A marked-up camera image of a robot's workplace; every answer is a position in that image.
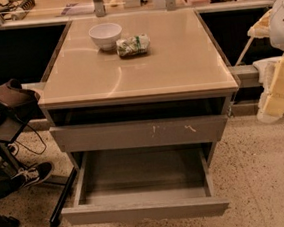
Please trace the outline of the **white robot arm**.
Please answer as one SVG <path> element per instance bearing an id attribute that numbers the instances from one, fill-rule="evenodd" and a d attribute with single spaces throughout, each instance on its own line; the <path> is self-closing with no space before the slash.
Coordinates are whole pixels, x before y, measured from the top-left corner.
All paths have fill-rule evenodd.
<path id="1" fill-rule="evenodd" d="M 271 46 L 284 52 L 284 0 L 276 0 L 248 32 L 253 38 L 268 37 Z M 259 72 L 263 92 L 259 98 L 257 118 L 272 123 L 284 115 L 284 54 L 253 63 Z"/>

